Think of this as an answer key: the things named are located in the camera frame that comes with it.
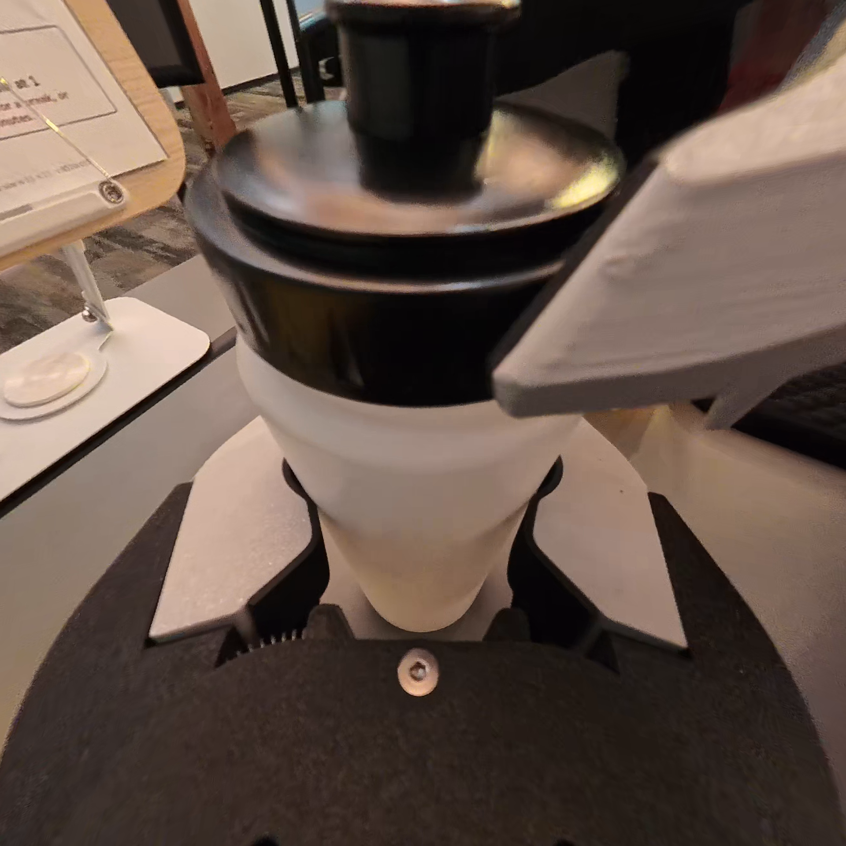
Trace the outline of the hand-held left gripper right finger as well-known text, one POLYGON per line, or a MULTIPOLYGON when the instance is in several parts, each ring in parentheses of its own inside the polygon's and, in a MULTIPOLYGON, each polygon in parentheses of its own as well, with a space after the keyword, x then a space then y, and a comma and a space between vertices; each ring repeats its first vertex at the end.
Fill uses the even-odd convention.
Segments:
POLYGON ((587 654, 618 635, 688 649, 646 485, 585 421, 523 515, 508 585, 535 643, 587 654))

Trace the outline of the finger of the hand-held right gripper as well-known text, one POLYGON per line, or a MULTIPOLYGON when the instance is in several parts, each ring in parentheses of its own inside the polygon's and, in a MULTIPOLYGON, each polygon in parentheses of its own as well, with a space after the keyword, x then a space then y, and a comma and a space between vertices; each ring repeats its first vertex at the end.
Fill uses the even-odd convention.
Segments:
POLYGON ((492 372, 513 417, 713 398, 844 362, 845 59, 681 136, 492 372))

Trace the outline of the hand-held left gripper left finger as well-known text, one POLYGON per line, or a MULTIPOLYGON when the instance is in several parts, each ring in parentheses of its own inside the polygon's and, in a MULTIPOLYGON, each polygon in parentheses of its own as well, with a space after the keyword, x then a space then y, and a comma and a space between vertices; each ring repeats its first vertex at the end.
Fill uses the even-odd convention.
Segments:
POLYGON ((257 417, 196 474, 148 637, 284 640, 304 630, 328 581, 316 505, 257 417))

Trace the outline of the white plastic bottle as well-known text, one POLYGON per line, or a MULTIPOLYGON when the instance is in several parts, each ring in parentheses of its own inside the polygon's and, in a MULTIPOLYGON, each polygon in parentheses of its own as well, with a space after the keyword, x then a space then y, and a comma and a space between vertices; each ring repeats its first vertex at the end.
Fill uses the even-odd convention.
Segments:
POLYGON ((515 419, 493 401, 402 408, 336 397, 283 375, 241 337, 236 359, 367 600, 410 632, 468 611, 580 422, 515 419))

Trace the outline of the black bottle lid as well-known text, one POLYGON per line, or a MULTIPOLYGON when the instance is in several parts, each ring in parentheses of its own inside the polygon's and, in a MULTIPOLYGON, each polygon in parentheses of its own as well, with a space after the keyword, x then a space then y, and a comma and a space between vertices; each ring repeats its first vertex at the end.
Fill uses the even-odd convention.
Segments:
POLYGON ((494 354, 625 169, 585 124, 496 105, 520 2, 326 2, 344 100, 256 122, 185 211, 241 340, 368 404, 492 397, 494 354))

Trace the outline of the black textured mat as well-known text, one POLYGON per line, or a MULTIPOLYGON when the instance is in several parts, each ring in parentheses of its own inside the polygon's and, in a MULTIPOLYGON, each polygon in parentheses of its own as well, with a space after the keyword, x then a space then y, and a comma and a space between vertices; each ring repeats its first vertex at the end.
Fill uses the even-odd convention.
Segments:
POLYGON ((785 383, 733 429, 844 470, 845 364, 785 383))

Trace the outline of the white board stand base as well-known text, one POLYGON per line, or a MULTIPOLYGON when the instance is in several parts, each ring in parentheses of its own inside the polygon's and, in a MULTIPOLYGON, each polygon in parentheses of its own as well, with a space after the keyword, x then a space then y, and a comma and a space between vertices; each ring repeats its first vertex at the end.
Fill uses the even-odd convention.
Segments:
POLYGON ((83 294, 79 315, 1 356, 1 495, 59 461, 196 365, 211 341, 135 298, 106 301, 81 242, 61 248, 83 294))

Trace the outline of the brown wooden leg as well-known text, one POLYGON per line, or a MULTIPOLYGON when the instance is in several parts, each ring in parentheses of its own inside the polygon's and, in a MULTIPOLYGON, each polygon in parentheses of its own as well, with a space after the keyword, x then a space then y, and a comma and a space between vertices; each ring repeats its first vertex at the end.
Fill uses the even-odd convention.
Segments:
POLYGON ((208 156, 223 148, 237 133, 205 41, 189 1, 177 1, 200 71, 200 83, 180 88, 184 103, 208 156))

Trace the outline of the black metal frame legs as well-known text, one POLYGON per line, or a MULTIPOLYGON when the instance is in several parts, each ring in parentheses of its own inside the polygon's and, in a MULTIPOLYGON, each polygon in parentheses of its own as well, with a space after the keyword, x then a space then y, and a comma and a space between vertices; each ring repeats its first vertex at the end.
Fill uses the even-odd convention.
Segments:
POLYGON ((344 100, 338 35, 323 1, 259 1, 285 107, 344 100))

